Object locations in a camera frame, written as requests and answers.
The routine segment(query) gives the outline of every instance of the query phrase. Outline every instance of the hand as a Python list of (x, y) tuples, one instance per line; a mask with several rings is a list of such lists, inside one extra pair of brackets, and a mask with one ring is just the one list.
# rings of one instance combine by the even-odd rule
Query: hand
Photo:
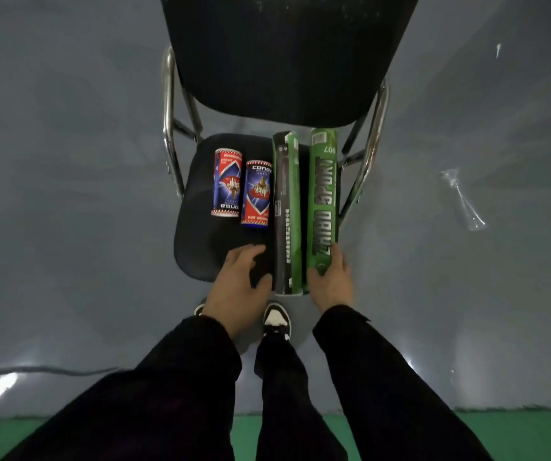
[(323, 277), (318, 270), (308, 269), (310, 296), (321, 313), (325, 313), (334, 305), (343, 304), (352, 307), (354, 300), (350, 267), (344, 260), (344, 255), (337, 243), (331, 247), (331, 252), (331, 266)]
[(250, 285), (250, 270), (256, 265), (254, 257), (264, 251), (264, 245), (252, 244), (229, 251), (207, 296), (203, 315), (220, 322), (232, 339), (252, 325), (267, 307), (271, 275), (265, 275), (256, 289)]

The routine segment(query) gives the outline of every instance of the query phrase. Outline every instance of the gray floor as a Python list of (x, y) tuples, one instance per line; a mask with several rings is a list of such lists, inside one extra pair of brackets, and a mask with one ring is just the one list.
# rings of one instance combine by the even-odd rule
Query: gray floor
[[(0, 367), (133, 366), (208, 291), (173, 259), (166, 44), (158, 0), (0, 0)], [(357, 307), (449, 405), (551, 406), (551, 0), (421, 0), (389, 74), (341, 235)], [(205, 135), (283, 129), (200, 111)], [(448, 168), (486, 230), (457, 217)], [(336, 412), (317, 312), (287, 304), (312, 400)], [(240, 343), (238, 413), (261, 410), (258, 335)], [(95, 380), (20, 374), (0, 417), (51, 414)]]

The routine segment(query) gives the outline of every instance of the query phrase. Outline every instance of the chair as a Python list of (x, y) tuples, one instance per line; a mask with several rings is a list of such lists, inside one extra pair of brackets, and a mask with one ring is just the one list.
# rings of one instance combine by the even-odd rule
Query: chair
[[(204, 139), (195, 99), (218, 112), (290, 125), (354, 122), (341, 149), (338, 182), (347, 166), (359, 163), (360, 168), (341, 209), (338, 201), (341, 228), (372, 167), (389, 100), (385, 75), (417, 1), (161, 0), (171, 41), (162, 67), (163, 132), (167, 167), (182, 198), (173, 252), (183, 272), (213, 281), (226, 253), (248, 243), (267, 246), (252, 271), (253, 284), (273, 267), (272, 226), (249, 229), (239, 219), (210, 215), (216, 149), (239, 150), (244, 161), (272, 161), (271, 138), (216, 134)], [(193, 129), (173, 117), (176, 69)], [(376, 94), (365, 149), (350, 154)], [(186, 184), (174, 132), (197, 143)], [(302, 219), (308, 152), (308, 146), (300, 146)]]

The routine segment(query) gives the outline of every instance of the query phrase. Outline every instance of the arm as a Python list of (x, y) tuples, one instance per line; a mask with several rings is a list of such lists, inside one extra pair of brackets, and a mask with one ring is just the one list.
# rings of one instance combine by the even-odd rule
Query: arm
[(491, 460), (472, 431), (367, 319), (351, 309), (352, 280), (337, 245), (324, 277), (308, 272), (322, 317), (314, 336), (364, 461)]
[(4, 460), (232, 460), (240, 371), (224, 327), (209, 317), (187, 318), (134, 370), (104, 377)]

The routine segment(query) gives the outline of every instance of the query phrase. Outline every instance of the cylindrical container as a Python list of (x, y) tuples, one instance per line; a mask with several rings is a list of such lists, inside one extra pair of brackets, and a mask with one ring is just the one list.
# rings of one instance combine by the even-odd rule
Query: cylindrical container
[(299, 141), (294, 132), (273, 136), (275, 294), (303, 294)]
[(308, 268), (323, 275), (331, 265), (337, 240), (338, 136), (335, 129), (312, 130), (308, 187)]
[(242, 154), (238, 150), (216, 150), (213, 164), (213, 216), (239, 216), (241, 165)]
[(245, 164), (241, 224), (266, 228), (269, 224), (270, 198), (271, 163), (265, 160), (249, 160)]

